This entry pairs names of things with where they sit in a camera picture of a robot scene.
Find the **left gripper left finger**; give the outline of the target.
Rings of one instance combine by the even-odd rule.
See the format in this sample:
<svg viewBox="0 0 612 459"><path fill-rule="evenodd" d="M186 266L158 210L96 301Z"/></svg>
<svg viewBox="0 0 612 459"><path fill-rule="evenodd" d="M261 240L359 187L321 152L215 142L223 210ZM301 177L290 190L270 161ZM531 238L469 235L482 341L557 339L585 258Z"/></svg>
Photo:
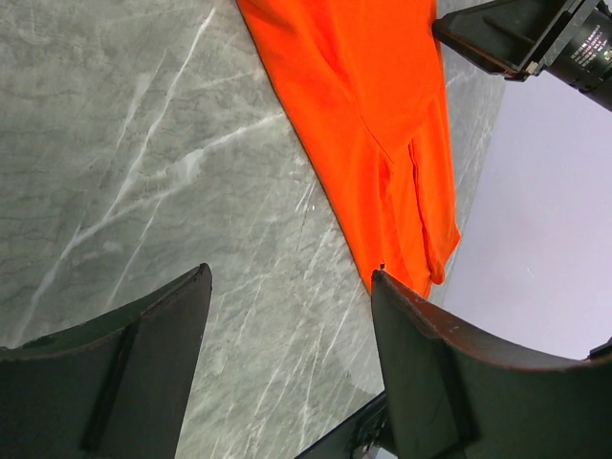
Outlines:
<svg viewBox="0 0 612 459"><path fill-rule="evenodd" d="M171 458L208 318L208 265L1 351L5 458Z"/></svg>

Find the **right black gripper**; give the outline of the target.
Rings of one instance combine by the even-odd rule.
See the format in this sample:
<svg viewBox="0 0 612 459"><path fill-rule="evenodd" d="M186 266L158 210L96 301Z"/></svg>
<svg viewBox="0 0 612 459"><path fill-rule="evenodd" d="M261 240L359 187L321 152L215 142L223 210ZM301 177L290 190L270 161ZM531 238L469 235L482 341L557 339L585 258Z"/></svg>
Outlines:
<svg viewBox="0 0 612 459"><path fill-rule="evenodd" d="M611 10L604 1L513 0L445 14L434 37L490 75L548 73L611 106Z"/></svg>

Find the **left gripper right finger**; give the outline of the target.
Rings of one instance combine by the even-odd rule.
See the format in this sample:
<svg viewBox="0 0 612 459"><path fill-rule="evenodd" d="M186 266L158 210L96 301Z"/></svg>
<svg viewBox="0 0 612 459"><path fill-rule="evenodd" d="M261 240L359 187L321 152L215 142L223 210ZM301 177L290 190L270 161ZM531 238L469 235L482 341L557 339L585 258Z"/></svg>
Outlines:
<svg viewBox="0 0 612 459"><path fill-rule="evenodd" d="M386 272L372 316L401 458L607 458L611 347L583 360L492 335Z"/></svg>

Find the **orange t-shirt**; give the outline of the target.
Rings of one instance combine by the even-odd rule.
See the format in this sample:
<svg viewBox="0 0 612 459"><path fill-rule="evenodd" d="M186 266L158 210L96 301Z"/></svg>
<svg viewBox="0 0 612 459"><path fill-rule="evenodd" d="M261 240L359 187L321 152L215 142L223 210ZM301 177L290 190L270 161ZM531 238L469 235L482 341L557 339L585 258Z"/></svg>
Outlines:
<svg viewBox="0 0 612 459"><path fill-rule="evenodd" d="M242 1L356 262L428 296L458 245L433 1Z"/></svg>

